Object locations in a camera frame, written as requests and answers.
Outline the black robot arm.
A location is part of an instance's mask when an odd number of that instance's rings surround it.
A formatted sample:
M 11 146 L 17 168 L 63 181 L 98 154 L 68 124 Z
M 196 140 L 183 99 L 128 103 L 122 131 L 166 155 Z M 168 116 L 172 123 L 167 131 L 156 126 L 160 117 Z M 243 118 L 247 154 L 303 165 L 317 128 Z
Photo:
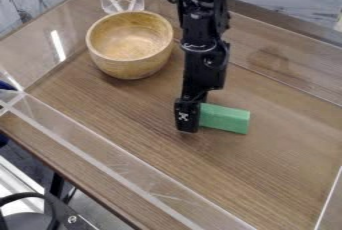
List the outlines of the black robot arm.
M 195 133 L 200 104 L 224 86 L 230 44 L 222 35 L 230 28 L 227 0 L 167 0 L 178 6 L 184 52 L 182 95 L 174 103 L 176 129 Z

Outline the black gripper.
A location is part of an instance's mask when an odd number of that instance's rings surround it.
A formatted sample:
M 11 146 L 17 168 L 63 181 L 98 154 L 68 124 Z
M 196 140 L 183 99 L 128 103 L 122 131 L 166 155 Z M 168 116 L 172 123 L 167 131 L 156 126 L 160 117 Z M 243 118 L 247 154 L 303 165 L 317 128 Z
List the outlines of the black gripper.
M 224 87 L 230 44 L 219 41 L 210 51 L 184 51 L 184 72 L 180 99 L 174 104 L 176 129 L 196 133 L 200 103 L 212 90 Z

